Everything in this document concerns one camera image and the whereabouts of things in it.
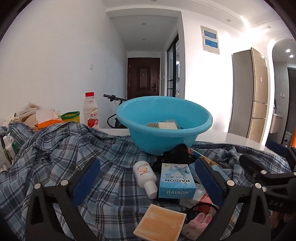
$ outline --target front door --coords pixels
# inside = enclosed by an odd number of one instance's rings
[[[128,58],[128,99],[159,95],[159,58]]]

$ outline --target white bottle cap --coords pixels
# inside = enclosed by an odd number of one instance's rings
[[[157,186],[155,182],[148,181],[144,184],[145,191],[149,199],[155,199],[157,197]]]
[[[3,137],[3,141],[4,141],[5,146],[8,146],[8,145],[10,144],[10,142],[9,142],[9,140],[8,140],[8,138],[7,138],[7,136],[4,136],[4,137]]]

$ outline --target screw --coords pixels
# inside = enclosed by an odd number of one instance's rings
[[[262,186],[261,186],[260,183],[255,183],[255,187],[258,188],[258,189],[260,189]]]
[[[228,181],[227,181],[227,185],[228,185],[228,186],[234,186],[235,183],[234,183],[233,180],[228,180]]]
[[[61,181],[61,185],[62,185],[62,186],[66,186],[66,185],[68,185],[68,183],[69,183],[68,180],[63,180],[63,181]]]
[[[37,183],[37,184],[34,186],[35,189],[39,189],[40,187],[41,187],[41,184],[40,184],[40,183]]]

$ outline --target plaid cloth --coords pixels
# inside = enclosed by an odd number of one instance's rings
[[[52,125],[37,133],[21,123],[13,123],[8,129],[0,127],[0,136],[7,132],[22,148],[9,171],[0,173],[0,211],[20,240],[25,240],[26,215],[34,185],[57,185],[82,169],[91,157],[101,161],[101,171],[78,210],[94,234],[103,240],[139,240],[133,231],[150,204],[179,212],[187,210],[177,204],[150,200],[145,190],[138,187],[133,165],[137,161],[153,163],[156,157],[139,150],[129,136],[110,136],[74,122]],[[290,171],[279,156],[248,147],[196,142],[193,148],[218,162],[240,185],[251,185],[239,165],[242,153],[256,157],[271,173]],[[65,234],[73,238],[58,205],[55,210]],[[233,224],[227,227],[223,238],[229,236],[232,228]]]

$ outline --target blue box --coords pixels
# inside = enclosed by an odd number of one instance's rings
[[[162,164],[159,198],[193,198],[195,190],[196,186],[187,164]]]

